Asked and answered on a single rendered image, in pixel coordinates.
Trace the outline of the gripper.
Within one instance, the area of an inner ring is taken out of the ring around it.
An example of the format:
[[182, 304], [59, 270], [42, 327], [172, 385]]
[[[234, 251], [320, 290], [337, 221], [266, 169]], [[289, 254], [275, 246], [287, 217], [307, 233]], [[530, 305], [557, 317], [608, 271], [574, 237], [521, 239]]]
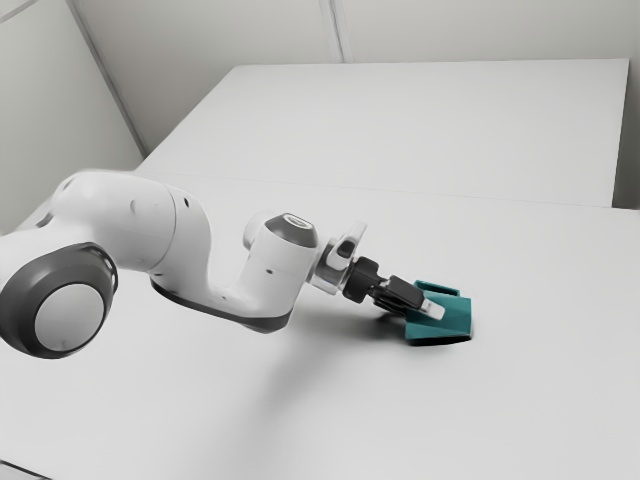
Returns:
[[359, 257], [350, 267], [342, 295], [361, 304], [367, 295], [380, 297], [380, 307], [401, 315], [418, 311], [434, 320], [442, 320], [445, 308], [427, 299], [424, 293], [407, 281], [391, 276], [388, 280], [378, 275], [379, 264], [367, 257]]

